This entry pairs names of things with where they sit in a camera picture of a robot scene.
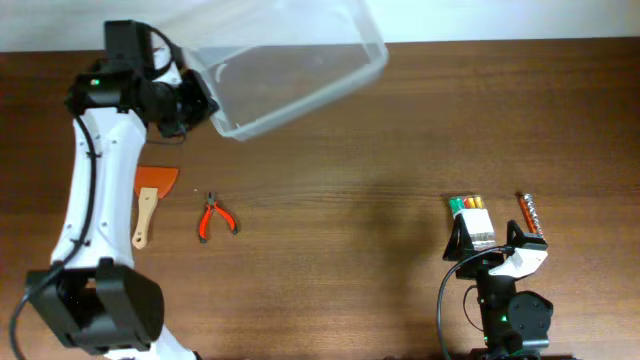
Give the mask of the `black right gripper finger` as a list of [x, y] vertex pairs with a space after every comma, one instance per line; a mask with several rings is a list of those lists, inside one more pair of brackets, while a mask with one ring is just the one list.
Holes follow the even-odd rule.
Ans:
[[507, 223], [506, 244], [512, 248], [547, 250], [548, 244], [541, 235], [524, 232], [515, 220]]
[[445, 261], [461, 261], [473, 254], [473, 244], [462, 214], [454, 218], [453, 229], [442, 259]]

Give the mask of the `orange scraper wooden handle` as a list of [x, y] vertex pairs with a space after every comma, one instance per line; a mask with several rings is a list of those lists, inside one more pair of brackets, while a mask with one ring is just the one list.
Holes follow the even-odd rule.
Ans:
[[138, 166], [134, 191], [138, 198], [137, 222], [132, 235], [132, 245], [143, 249], [148, 244], [148, 232], [158, 201], [173, 188], [179, 169], [175, 167]]

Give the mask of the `clear plastic storage box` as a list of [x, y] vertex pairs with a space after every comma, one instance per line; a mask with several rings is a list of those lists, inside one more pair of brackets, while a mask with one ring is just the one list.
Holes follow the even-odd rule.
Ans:
[[357, 91], [388, 62], [362, 0], [208, 1], [159, 29], [218, 104], [217, 132], [238, 141]]

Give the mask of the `red handled cutting pliers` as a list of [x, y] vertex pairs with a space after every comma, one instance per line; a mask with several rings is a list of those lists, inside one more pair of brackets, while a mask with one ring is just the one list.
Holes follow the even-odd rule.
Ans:
[[226, 222], [233, 235], [237, 235], [239, 232], [235, 217], [217, 200], [214, 193], [209, 192], [206, 197], [205, 211], [198, 225], [198, 237], [201, 244], [208, 242], [209, 226], [215, 214], [218, 214]]

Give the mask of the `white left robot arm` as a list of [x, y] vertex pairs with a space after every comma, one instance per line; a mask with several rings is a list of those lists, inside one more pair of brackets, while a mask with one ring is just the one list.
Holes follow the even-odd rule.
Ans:
[[178, 85], [134, 70], [83, 73], [69, 89], [75, 160], [59, 240], [27, 274], [31, 304], [56, 338], [109, 359], [197, 359], [168, 330], [160, 286], [134, 269], [130, 221], [147, 126], [186, 129], [214, 112], [199, 75]]

